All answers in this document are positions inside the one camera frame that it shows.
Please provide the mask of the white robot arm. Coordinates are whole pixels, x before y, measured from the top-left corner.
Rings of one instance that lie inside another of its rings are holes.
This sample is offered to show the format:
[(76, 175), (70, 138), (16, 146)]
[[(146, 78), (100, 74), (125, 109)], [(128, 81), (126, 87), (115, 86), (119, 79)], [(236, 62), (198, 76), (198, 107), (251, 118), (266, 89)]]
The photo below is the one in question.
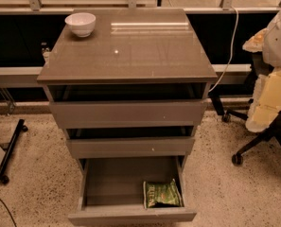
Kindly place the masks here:
[(273, 67), (268, 75), (259, 75), (254, 88), (245, 126), (249, 131), (267, 129), (281, 111), (281, 9), (266, 28), (258, 31), (242, 46), (248, 52), (261, 52), (265, 63)]

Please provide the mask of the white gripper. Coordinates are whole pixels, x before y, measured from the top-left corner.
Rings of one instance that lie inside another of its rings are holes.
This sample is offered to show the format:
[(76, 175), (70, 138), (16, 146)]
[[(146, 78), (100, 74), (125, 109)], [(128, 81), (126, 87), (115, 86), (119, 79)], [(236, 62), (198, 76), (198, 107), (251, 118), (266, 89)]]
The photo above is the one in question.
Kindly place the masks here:
[[(242, 49), (252, 53), (261, 52), (266, 32), (266, 28), (256, 32), (244, 43)], [(253, 100), (245, 126), (249, 131), (262, 132), (271, 125), (281, 111), (281, 69), (275, 69), (268, 76), (258, 76)]]

